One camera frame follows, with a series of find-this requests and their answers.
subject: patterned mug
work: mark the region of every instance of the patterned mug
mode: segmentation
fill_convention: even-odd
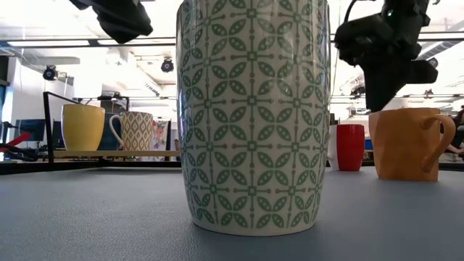
[[[220,233],[311,228],[326,167],[326,0],[185,0],[178,130],[188,207]]]
[[[119,137],[113,120],[118,119],[123,127],[123,138]],[[145,112],[124,112],[123,116],[113,115],[109,119],[111,132],[125,151],[149,151],[152,139],[153,115]]]

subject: gray table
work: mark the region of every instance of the gray table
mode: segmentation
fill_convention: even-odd
[[[179,173],[76,170],[0,177],[0,260],[464,260],[464,173],[439,183],[328,172],[316,225],[269,238],[189,220]]]

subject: orange mug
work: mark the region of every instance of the orange mug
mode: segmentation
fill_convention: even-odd
[[[440,139],[440,124],[444,134]],[[439,109],[406,108],[369,115],[374,163],[380,179],[437,181],[438,158],[455,136],[455,123]]]

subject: yellow mug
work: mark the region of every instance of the yellow mug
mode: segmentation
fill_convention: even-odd
[[[103,135],[104,109],[84,104],[65,104],[61,124],[66,150],[96,151]]]

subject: mug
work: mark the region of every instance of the mug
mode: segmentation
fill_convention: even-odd
[[[119,149],[119,141],[115,138],[109,126],[109,119],[113,115],[116,115],[116,114],[105,113],[104,115],[103,136],[101,137],[98,150],[118,150]],[[120,137],[121,136],[121,123],[116,122],[113,127],[116,131],[116,134]]]
[[[326,0],[185,0],[178,131],[199,227],[243,236],[311,228],[326,168]]]
[[[65,104],[61,124],[66,150],[96,151],[103,134],[104,109],[84,104]]]
[[[364,157],[364,126],[331,125],[327,159],[332,170],[359,171]]]
[[[444,133],[440,139],[440,124]],[[439,109],[405,108],[371,113],[369,132],[381,179],[437,181],[438,158],[455,135],[455,124]]]
[[[123,127],[123,138],[115,130],[114,119],[118,119]],[[111,116],[109,128],[125,151],[149,151],[152,139],[152,122],[153,115],[150,113],[123,112],[123,116]]]

